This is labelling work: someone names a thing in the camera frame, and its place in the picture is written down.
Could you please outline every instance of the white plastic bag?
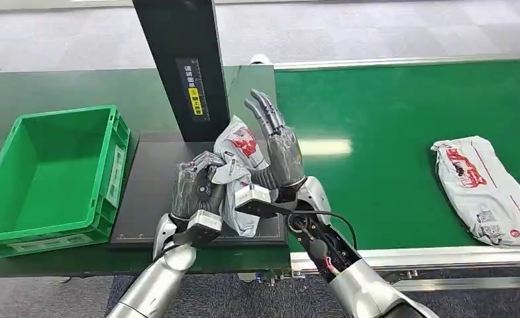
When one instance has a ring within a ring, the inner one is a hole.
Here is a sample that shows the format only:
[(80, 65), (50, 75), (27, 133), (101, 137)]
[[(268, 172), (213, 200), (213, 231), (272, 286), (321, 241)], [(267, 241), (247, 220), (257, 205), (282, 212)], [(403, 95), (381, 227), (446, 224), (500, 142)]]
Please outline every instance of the white plastic bag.
[(268, 163), (246, 124), (236, 116), (215, 141), (213, 152), (227, 163), (217, 168), (212, 179), (215, 184), (227, 185), (221, 209), (223, 220), (240, 236), (253, 237), (260, 218), (235, 211), (234, 193), (252, 183), (250, 170), (264, 169)]
[(458, 216), (478, 240), (520, 246), (520, 186), (484, 138), (438, 141), (437, 173)]

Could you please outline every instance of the green plastic crate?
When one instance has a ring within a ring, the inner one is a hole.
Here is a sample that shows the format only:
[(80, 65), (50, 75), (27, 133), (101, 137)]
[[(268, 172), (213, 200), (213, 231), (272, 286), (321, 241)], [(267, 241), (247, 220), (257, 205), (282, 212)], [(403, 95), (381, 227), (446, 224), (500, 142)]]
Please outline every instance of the green plastic crate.
[(115, 106), (19, 117), (0, 153), (0, 256), (107, 242), (129, 133)]

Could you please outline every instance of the scale platform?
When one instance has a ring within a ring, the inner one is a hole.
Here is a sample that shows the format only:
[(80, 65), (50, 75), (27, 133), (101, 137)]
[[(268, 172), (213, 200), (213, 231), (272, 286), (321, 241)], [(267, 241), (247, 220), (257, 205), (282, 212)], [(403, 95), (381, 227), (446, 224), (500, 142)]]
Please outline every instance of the scale platform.
[[(267, 155), (265, 140), (257, 140)], [(123, 194), (110, 248), (152, 248), (158, 220), (172, 208), (172, 192), (180, 162), (190, 161), (214, 142), (184, 142), (179, 134), (144, 132), (140, 135), (132, 168)], [(255, 237), (239, 237), (223, 223), (222, 235), (210, 246), (286, 245), (283, 216), (262, 219)]]

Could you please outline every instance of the green table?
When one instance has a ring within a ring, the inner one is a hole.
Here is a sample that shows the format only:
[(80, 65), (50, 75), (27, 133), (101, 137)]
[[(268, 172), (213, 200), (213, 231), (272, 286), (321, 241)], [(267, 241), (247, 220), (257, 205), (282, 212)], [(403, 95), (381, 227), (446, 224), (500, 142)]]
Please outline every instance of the green table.
[[(225, 68), (232, 113), (257, 131), (242, 100), (252, 87), (270, 95), (277, 87), (301, 144), (315, 145), (304, 156), (307, 173), (352, 222), (372, 266), (520, 264), (520, 249), (480, 246), (463, 230), (437, 187), (429, 152), (436, 140), (477, 134), (520, 182), (520, 60), (284, 65), (276, 66), (275, 85), (273, 74), (268, 66)], [(135, 131), (177, 131), (167, 102), (156, 70), (0, 74), (0, 147), (18, 115), (110, 103)], [(218, 257), (229, 265), (216, 264)], [(0, 259), (0, 276), (121, 274), (148, 261), (147, 250), (87, 246)], [(314, 272), (295, 242), (203, 250), (193, 271), (267, 269)]]

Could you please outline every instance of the table edge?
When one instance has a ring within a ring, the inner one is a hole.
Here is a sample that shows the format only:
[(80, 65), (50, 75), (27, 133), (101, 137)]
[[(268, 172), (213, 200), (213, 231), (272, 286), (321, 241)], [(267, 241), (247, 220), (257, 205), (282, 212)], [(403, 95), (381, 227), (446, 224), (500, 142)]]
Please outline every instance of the table edge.
[(486, 62), (520, 60), (520, 54), (479, 54), (473, 56), (447, 56), (436, 58), (374, 58), (361, 60), (331, 60), (319, 62), (292, 62), (274, 64), (274, 71), (297, 70), (325, 70), (336, 68), (355, 68), (362, 66), (387, 66), (387, 65), (421, 65), (421, 64), (452, 64), (460, 62)]
[[(358, 252), (375, 270), (520, 266), (520, 247), (456, 246)], [(306, 252), (291, 253), (291, 270), (302, 274), (318, 274), (316, 266)]]

